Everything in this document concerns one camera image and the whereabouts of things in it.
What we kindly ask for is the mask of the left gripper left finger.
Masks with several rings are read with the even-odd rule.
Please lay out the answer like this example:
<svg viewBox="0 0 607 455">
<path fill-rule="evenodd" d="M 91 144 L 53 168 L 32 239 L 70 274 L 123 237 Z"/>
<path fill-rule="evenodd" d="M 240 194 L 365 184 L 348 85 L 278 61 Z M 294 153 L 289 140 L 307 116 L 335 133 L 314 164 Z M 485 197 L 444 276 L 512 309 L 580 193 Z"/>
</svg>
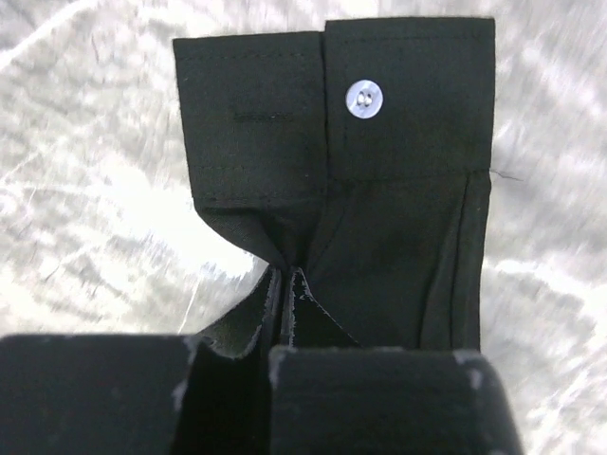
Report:
<svg viewBox="0 0 607 455">
<path fill-rule="evenodd" d="M 264 454 L 267 353 L 282 294 L 268 269 L 194 335 L 1 340 L 5 454 Z"/>
</svg>

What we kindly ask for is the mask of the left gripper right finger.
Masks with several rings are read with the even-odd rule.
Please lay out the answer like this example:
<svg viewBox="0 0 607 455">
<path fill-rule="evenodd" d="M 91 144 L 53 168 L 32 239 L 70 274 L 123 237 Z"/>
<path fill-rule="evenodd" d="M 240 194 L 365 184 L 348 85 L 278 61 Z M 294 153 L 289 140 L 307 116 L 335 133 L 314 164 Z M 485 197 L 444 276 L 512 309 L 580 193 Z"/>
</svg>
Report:
<svg viewBox="0 0 607 455">
<path fill-rule="evenodd" d="M 521 454 L 479 352 L 352 347 L 294 269 L 269 354 L 272 454 Z"/>
</svg>

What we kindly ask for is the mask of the black long sleeve shirt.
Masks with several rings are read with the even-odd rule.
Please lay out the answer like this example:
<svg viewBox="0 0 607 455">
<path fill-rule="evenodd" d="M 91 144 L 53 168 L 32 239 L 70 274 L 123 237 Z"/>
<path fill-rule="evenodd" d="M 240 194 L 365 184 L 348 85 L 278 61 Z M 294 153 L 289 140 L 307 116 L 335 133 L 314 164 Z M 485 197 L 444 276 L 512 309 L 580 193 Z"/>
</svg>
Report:
<svg viewBox="0 0 607 455">
<path fill-rule="evenodd" d="M 476 349 L 495 22 L 176 39 L 193 205 L 360 346 Z"/>
</svg>

